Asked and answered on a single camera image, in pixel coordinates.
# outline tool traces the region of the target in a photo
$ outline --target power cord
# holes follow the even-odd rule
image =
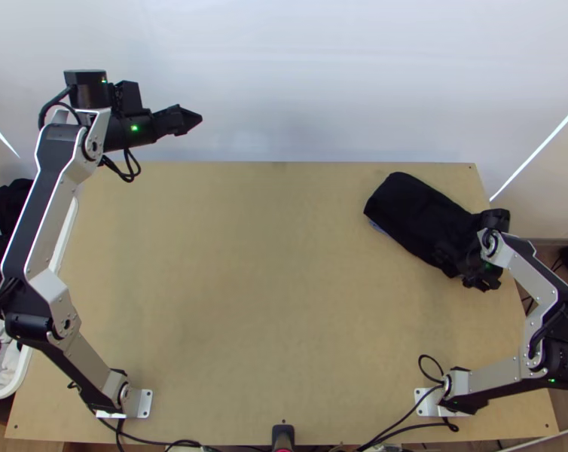
[[[438,380],[436,378],[434,378],[432,375],[428,374],[422,367],[422,361],[423,359],[430,359],[431,361],[433,361],[439,371],[441,372],[441,376],[444,376],[443,373],[443,368],[441,367],[441,365],[438,363],[438,361],[436,359],[434,359],[432,356],[430,355],[420,355],[420,357],[418,358],[418,367],[420,368],[420,371],[422,372],[422,374],[428,378],[429,380],[436,382],[437,386],[432,387],[431,389],[429,389],[428,391],[426,391],[426,393],[420,397],[420,399],[418,400],[418,402],[397,422],[395,422],[394,424],[392,424],[391,426],[387,427],[386,429],[384,429],[382,432],[378,433],[378,435],[374,436],[370,441],[368,441],[365,444],[362,444],[361,446],[359,446],[356,451],[357,452],[363,452],[366,449],[369,449],[370,447],[373,447],[377,444],[380,444],[384,441],[386,441],[389,438],[392,438],[393,436],[398,435],[399,433],[403,433],[403,432],[407,432],[409,430],[415,430],[415,429],[425,429],[426,427],[447,427],[449,430],[451,430],[452,432],[458,432],[460,430],[460,428],[456,425],[456,424],[452,424],[451,422],[449,422],[449,419],[446,417],[443,417],[443,422],[436,422],[436,423],[424,423],[424,424],[415,424],[413,426],[407,426],[407,427],[403,427],[401,429],[397,429],[391,432],[391,430],[393,430],[395,427],[397,427],[400,423],[402,423],[403,421],[405,421],[406,419],[409,418],[409,416],[411,416],[416,409],[420,406],[420,404],[422,403],[422,401],[424,399],[426,399],[426,397],[430,396],[434,391],[436,391],[437,389],[441,389],[443,387],[443,380]]]

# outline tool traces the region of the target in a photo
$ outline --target black cable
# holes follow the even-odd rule
[[[359,446],[356,450],[357,452],[363,452],[364,450],[372,447],[375,444],[381,443],[383,441],[382,437],[385,433],[389,432],[391,429],[394,429],[395,427],[397,427],[400,423],[402,423],[404,420],[408,419],[409,416],[412,415],[412,413],[418,408],[418,406],[420,406],[420,404],[422,403],[422,401],[424,399],[426,399],[426,397],[430,396],[430,394],[432,394],[434,391],[436,391],[437,389],[442,388],[443,385],[437,385],[432,387],[431,389],[429,389],[428,391],[425,392],[425,394],[420,397],[420,400],[418,400],[418,402],[397,422],[395,422],[394,424],[392,424],[391,426],[387,427],[386,429],[384,429],[382,432],[378,433],[378,435],[374,436],[370,441],[368,441],[367,443]]]
[[[127,169],[129,170],[128,173],[123,173],[117,164],[108,156],[103,155],[100,159],[100,164],[98,166],[106,166],[109,168],[113,173],[121,178],[121,180],[131,183],[133,180],[140,175],[142,172],[142,167],[139,165],[138,160],[133,156],[129,148],[125,148],[123,150],[123,156],[125,157],[125,164],[127,165]],[[131,166],[131,161],[136,165],[136,169],[134,170]]]
[[[117,428],[115,429],[115,442],[117,443],[117,448],[119,452],[125,452],[123,446],[121,445],[121,439],[119,436],[121,435],[121,431],[123,430],[123,424],[125,423],[125,419],[119,419],[117,422]]]
[[[238,446],[238,447],[245,447],[245,448],[247,448],[247,449],[257,450],[258,452],[268,452],[268,451],[265,450],[265,449],[261,449],[260,447],[255,447],[255,446]]]
[[[431,380],[434,383],[438,383],[438,384],[443,384],[443,380],[439,380],[437,378],[432,377],[431,375],[427,374],[426,371],[423,369],[422,367],[422,360],[428,358],[430,359],[432,362],[435,363],[435,365],[438,367],[439,371],[441,372],[441,376],[443,377],[444,373],[443,373],[443,368],[441,367],[441,365],[437,362],[436,359],[434,359],[432,356],[430,355],[420,355],[418,357],[418,367],[420,368],[420,372],[422,372],[422,375],[424,375],[426,378],[428,378],[429,380]]]
[[[449,430],[451,430],[454,433],[458,432],[460,430],[460,428],[456,424],[452,424],[451,422],[449,422],[449,420],[446,417],[444,417],[443,422],[414,424],[413,426],[407,426],[407,427],[403,427],[402,429],[395,430],[394,432],[391,432],[388,435],[385,435],[382,438],[380,438],[379,442],[384,442],[387,439],[398,435],[399,433],[403,433],[403,432],[407,432],[409,430],[415,430],[415,429],[425,429],[427,427],[447,427]]]
[[[37,127],[38,127],[39,130],[44,128],[45,115],[47,115],[47,112],[50,111],[50,108],[57,105],[57,103],[62,98],[64,98],[67,94],[69,94],[71,92],[71,88],[72,87],[70,87],[70,86],[66,87],[64,90],[60,91],[56,96],[54,96],[52,99],[47,101],[46,104],[43,107],[41,107],[41,110],[39,111],[39,116],[37,118]]]
[[[69,388],[73,388],[73,387],[76,387],[76,385],[73,386],[72,383],[70,383]],[[96,416],[95,413],[90,408],[88,408],[88,409],[91,411],[91,413],[94,416]],[[97,417],[97,420],[99,420],[104,425],[104,427],[115,432],[118,436],[123,436],[125,438],[128,438],[132,441],[138,442],[140,444],[149,444],[151,446],[171,446],[171,445],[177,445],[175,443],[181,443],[180,445],[186,445],[188,447],[202,447],[201,443],[199,443],[198,441],[193,441],[191,439],[179,439],[177,441],[169,443],[169,442],[165,442],[165,441],[151,441],[151,440],[148,440],[148,439],[138,438],[136,436],[130,435],[129,433],[125,433],[123,431],[123,425],[125,424],[125,419],[119,419],[119,422],[118,422],[116,427],[110,425],[108,422],[106,422],[101,417]],[[121,442],[117,441],[117,447],[119,447],[120,444],[121,444]]]

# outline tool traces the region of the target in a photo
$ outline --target laundry basket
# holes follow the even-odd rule
[[[58,273],[60,270],[60,265],[64,256],[64,251],[66,249],[66,244],[69,241],[69,236],[71,234],[72,225],[75,222],[75,217],[77,216],[78,201],[73,198],[71,206],[69,207],[69,213],[64,221],[63,228],[60,231],[60,236],[56,244],[56,249],[54,250],[52,259],[50,260],[50,269],[54,273]],[[31,360],[32,349],[23,345],[20,351],[20,356],[18,358],[18,365],[14,373],[12,380],[5,386],[0,385],[0,399],[4,399],[11,394],[14,394],[19,388],[20,384],[25,379],[26,369],[29,367],[29,361]]]

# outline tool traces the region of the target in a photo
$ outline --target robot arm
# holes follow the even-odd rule
[[[475,414],[490,399],[533,389],[568,389],[568,285],[535,257],[533,245],[494,229],[478,232],[481,259],[508,269],[537,303],[514,356],[474,371],[452,368],[444,387],[417,407],[420,416]],[[418,401],[428,388],[417,388]]]
[[[104,71],[67,71],[65,80],[79,124],[66,124],[62,109],[39,133],[37,176],[2,260],[0,310],[8,334],[62,369],[98,417],[147,417],[152,391],[132,387],[85,340],[69,288],[49,263],[76,188],[105,152],[181,135],[202,117],[179,105],[153,114],[136,83],[109,84]]]

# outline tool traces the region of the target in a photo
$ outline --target wooden table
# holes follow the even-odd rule
[[[524,313],[509,275],[498,291],[465,289],[368,224],[365,201],[393,171],[467,210],[488,207],[469,164],[145,163],[131,185],[99,170],[61,276],[89,342],[154,390],[150,418],[126,431],[268,444],[286,420],[298,444],[358,444],[428,385],[421,353],[446,369],[515,353]],[[113,442],[68,382],[36,353],[7,436]],[[546,390],[454,422],[455,434],[418,429],[396,441],[557,432]]]

